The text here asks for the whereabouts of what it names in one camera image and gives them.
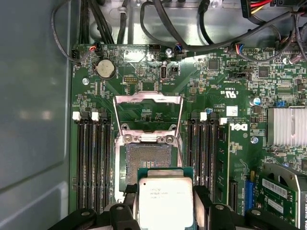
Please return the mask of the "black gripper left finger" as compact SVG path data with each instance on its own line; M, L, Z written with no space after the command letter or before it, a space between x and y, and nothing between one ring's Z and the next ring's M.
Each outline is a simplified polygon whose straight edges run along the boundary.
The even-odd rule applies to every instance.
M101 214L93 209L78 209L58 223L51 230L138 230L139 223L133 216L137 198L137 184L128 185L123 203L112 205Z

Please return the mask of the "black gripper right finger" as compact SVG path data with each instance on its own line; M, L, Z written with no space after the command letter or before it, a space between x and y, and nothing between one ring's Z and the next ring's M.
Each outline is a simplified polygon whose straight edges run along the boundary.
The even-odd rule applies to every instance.
M199 230L296 230L297 227L259 208L249 209L244 216L230 206L213 203L209 190L193 186L194 215Z

